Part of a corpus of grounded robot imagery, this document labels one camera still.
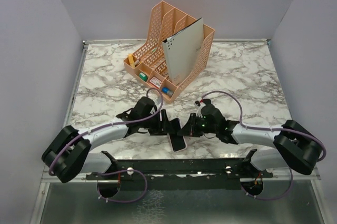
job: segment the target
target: black smartphone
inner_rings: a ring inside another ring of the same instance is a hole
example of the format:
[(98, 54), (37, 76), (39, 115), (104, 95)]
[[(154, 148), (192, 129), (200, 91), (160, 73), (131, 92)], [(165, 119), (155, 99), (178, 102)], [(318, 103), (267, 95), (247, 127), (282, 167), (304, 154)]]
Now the black smartphone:
[[(175, 118), (170, 121), (171, 126), (174, 128), (175, 132), (181, 129), (181, 123), (179, 118)], [(187, 148), (187, 144), (184, 136), (178, 136), (176, 133), (170, 133), (168, 138), (171, 143), (173, 152), (178, 152)]]

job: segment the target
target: notebook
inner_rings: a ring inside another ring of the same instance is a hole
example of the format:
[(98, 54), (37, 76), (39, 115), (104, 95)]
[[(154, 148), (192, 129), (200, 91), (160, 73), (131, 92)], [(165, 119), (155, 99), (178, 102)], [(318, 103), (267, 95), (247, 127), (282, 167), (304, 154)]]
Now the notebook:
[(167, 72), (174, 85), (180, 84), (192, 71), (203, 41), (202, 18), (163, 41)]

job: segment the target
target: desk organizer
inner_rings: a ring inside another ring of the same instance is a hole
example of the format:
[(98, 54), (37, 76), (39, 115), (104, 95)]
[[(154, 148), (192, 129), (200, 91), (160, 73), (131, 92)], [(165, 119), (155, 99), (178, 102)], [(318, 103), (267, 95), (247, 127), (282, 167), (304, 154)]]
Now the desk organizer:
[[(126, 71), (133, 75), (140, 83), (147, 87), (156, 87), (150, 83), (150, 79), (155, 76), (162, 82), (159, 87), (160, 91), (166, 87), (173, 92), (171, 97), (162, 92), (166, 103), (172, 103), (206, 68), (213, 41), (214, 29), (204, 25), (204, 41), (200, 52), (197, 55), (192, 72), (177, 86), (170, 82), (169, 74), (167, 72), (162, 41), (195, 21), (195, 18), (187, 15), (167, 2), (161, 1), (151, 10), (150, 26), (148, 28), (145, 44), (133, 53), (134, 62), (139, 60), (140, 63), (137, 64), (135, 68), (132, 68), (128, 58), (124, 60)], [(147, 81), (139, 77), (140, 73), (144, 73), (147, 76)]]

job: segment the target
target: green object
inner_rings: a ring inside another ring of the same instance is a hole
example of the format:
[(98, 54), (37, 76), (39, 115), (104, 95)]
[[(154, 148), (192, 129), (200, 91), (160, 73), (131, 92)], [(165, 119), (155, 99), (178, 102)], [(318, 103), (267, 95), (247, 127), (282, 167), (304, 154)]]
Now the green object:
[(144, 81), (147, 81), (147, 75), (145, 75), (143, 72), (139, 74), (139, 77)]

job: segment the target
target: marble surface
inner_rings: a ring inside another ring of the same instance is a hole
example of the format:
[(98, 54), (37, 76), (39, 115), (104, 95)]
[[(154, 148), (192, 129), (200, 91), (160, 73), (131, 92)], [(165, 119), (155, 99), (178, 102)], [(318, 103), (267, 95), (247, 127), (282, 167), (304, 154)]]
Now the marble surface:
[[(77, 128), (94, 126), (111, 120), (133, 107), (145, 95), (146, 88), (125, 70), (123, 60), (142, 45), (91, 44), (71, 115)], [(184, 124), (194, 101), (213, 90), (234, 94), (242, 103), (244, 122), (256, 125), (282, 124), (290, 119), (279, 79), (264, 42), (214, 42), (207, 68), (170, 105), (164, 104), (168, 118), (179, 117)], [(210, 96), (227, 119), (237, 120), (239, 108), (225, 96)], [(108, 151), (117, 159), (225, 158), (242, 157), (253, 148), (251, 144), (231, 145), (217, 138), (187, 138), (186, 150), (174, 153), (166, 136), (134, 134), (93, 150)]]

